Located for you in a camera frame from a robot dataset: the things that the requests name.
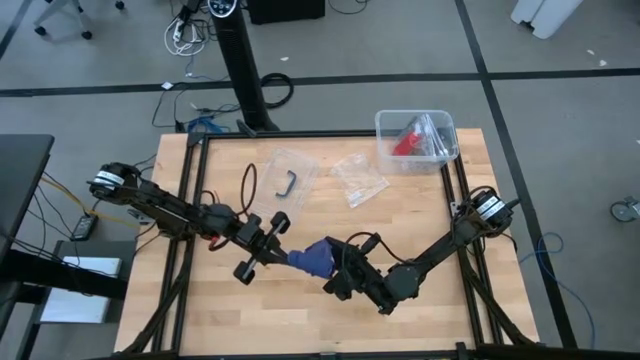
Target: clear plastic bag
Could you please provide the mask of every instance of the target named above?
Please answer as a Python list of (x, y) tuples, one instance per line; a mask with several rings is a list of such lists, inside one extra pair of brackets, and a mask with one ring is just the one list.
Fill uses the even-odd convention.
[(371, 199), (389, 186), (387, 179), (369, 164), (363, 153), (351, 154), (340, 160), (331, 169), (331, 175), (340, 179), (351, 208)]

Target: black box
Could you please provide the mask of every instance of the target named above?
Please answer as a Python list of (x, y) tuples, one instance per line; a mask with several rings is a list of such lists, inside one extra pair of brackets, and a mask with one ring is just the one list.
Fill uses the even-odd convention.
[(324, 16), (325, 0), (247, 0), (253, 24), (318, 19)]

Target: blue cloth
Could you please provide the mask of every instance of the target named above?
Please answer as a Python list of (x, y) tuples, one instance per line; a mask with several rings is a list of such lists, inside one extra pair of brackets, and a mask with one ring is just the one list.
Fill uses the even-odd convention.
[(331, 255), (331, 244), (322, 239), (305, 249), (304, 252), (289, 252), (289, 265), (303, 270), (313, 276), (331, 279), (335, 264)]

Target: black floor line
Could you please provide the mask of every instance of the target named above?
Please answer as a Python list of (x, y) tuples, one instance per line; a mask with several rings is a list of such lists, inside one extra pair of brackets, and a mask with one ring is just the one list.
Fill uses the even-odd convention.
[(7, 51), (7, 48), (9, 47), (9, 44), (13, 39), (13, 35), (15, 35), (16, 31), (18, 31), (18, 28), (20, 27), (20, 23), (22, 23), (22, 19), (24, 19), (24, 14), (27, 13), (27, 10), (31, 5), (31, 1), (32, 0), (24, 0), (22, 2), (22, 5), (20, 5), (20, 8), (18, 9), (16, 16), (14, 16), (13, 21), (9, 26), (9, 29), (7, 29), (7, 32), (4, 34), (2, 41), (0, 41), (0, 59), (2, 59), (2, 56)]
[[(493, 88), (493, 84), (491, 83), (491, 77), (487, 72), (487, 66), (484, 62), (484, 58), (482, 57), (482, 51), (480, 50), (480, 44), (478, 43), (475, 31), (473, 30), (471, 18), (469, 17), (469, 13), (467, 12), (467, 8), (463, 0), (456, 0), (456, 6), (458, 8), (460, 20), (462, 21), (462, 26), (464, 27), (464, 32), (467, 35), (469, 47), (473, 55), (473, 60), (476, 64), (478, 72), (482, 77), (482, 87), (487, 97), (487, 102), (489, 103), (489, 109), (491, 110), (493, 121), (495, 122), (496, 129), (498, 131), (500, 143), (502, 144), (502, 149), (507, 159), (507, 165), (509, 166), (509, 171), (511, 172), (511, 177), (513, 178), (516, 192), (518, 194), (518, 197), (520, 198), (520, 206), (522, 207), (522, 211), (524, 213), (524, 217), (527, 223), (527, 229), (529, 230), (529, 234), (531, 235), (531, 242), (533, 244), (533, 248), (536, 249), (538, 239), (542, 237), (542, 230), (540, 229), (538, 216), (536, 215), (536, 211), (531, 200), (531, 195), (529, 194), (529, 189), (527, 188), (527, 183), (524, 180), (522, 168), (520, 167), (520, 162), (518, 161), (515, 147), (513, 146), (513, 141), (511, 140), (511, 136), (509, 135), (509, 129), (507, 128), (502, 110), (500, 109), (500, 104), (498, 103), (495, 89)], [(549, 260), (549, 255), (547, 255), (547, 253), (540, 254), (539, 261), (544, 263), (551, 274), (554, 274), (551, 261)], [(542, 275), (542, 279), (544, 281), (547, 297), (549, 298), (549, 303), (551, 305), (551, 310), (553, 312), (556, 326), (558, 327), (558, 333), (560, 335), (562, 344), (566, 348), (577, 348), (578, 346), (576, 343), (576, 338), (569, 321), (569, 316), (564, 305), (564, 300), (562, 299), (562, 294), (560, 293), (560, 288), (558, 287), (558, 284), (556, 284), (550, 277), (546, 276), (546, 274), (542, 272), (541, 268), (540, 274)]]
[[(350, 76), (320, 76), (291, 79), (296, 86), (305, 85), (337, 85), (337, 84), (364, 84), (387, 82), (416, 82), (416, 81), (477, 81), (480, 75), (477, 73), (442, 73), (442, 74), (382, 74), (382, 75), (350, 75)], [(266, 85), (288, 86), (279, 81), (273, 81)], [(190, 82), (190, 90), (231, 89), (230, 81), (202, 81)], [(121, 94), (164, 91), (160, 84), (140, 85), (106, 85), (106, 86), (80, 86), (60, 88), (36, 88), (36, 89), (8, 89), (0, 90), (0, 97), (34, 97), (55, 95), (89, 95), (89, 94)]]
[[(575, 79), (599, 77), (640, 76), (640, 68), (605, 69), (605, 70), (559, 70), (559, 71), (524, 71), (524, 72), (495, 72), (489, 73), (434, 73), (434, 74), (380, 74), (380, 75), (346, 75), (346, 76), (317, 76), (293, 78), (296, 86), (309, 85), (339, 85), (339, 84), (378, 84), (394, 82), (428, 82), (428, 81), (482, 81), (498, 80), (543, 80), (543, 79)], [(288, 86), (283, 82), (274, 81), (266, 85)], [(189, 83), (190, 90), (231, 89), (230, 81), (202, 81)], [(139, 85), (103, 85), (77, 86), (54, 88), (25, 88), (0, 90), (2, 97), (36, 97), (58, 95), (99, 95), (123, 94), (164, 91), (160, 84)]]
[(598, 78), (598, 77), (640, 76), (640, 68), (494, 72), (494, 73), (488, 73), (487, 75), (491, 80)]

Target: white object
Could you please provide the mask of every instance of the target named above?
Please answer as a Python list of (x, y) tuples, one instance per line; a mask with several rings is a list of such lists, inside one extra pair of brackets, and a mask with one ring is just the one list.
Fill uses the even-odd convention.
[(340, 180), (352, 209), (389, 186), (387, 179), (369, 165), (363, 153), (351, 154), (340, 160), (331, 168), (331, 175)]
[(516, 24), (530, 22), (533, 35), (539, 39), (548, 39), (583, 0), (518, 0), (511, 13)]
[[(393, 155), (398, 136), (416, 119), (427, 115), (439, 141), (444, 145), (440, 155)], [(376, 114), (376, 137), (378, 141), (378, 170), (383, 174), (431, 173), (458, 157), (458, 137), (453, 119), (442, 110), (382, 110)]]
[[(191, 40), (182, 40), (183, 32), (179, 29), (182, 25), (184, 25), (182, 20), (176, 18), (164, 30), (164, 47), (167, 49), (167, 51), (174, 56), (193, 56), (204, 50), (206, 42), (204, 41), (204, 39), (198, 36), (196, 26), (194, 24), (191, 24)], [(172, 26), (175, 26), (173, 34), (169, 36), (169, 30)], [(173, 48), (169, 46), (169, 37), (171, 37)]]
[[(111, 277), (117, 276), (122, 264), (122, 260), (118, 258), (80, 257), (79, 264), (75, 256), (65, 256), (63, 260), (83, 269), (106, 273)], [(109, 298), (102, 296), (85, 296), (69, 290), (51, 289), (40, 321), (99, 324), (104, 322), (109, 301)]]

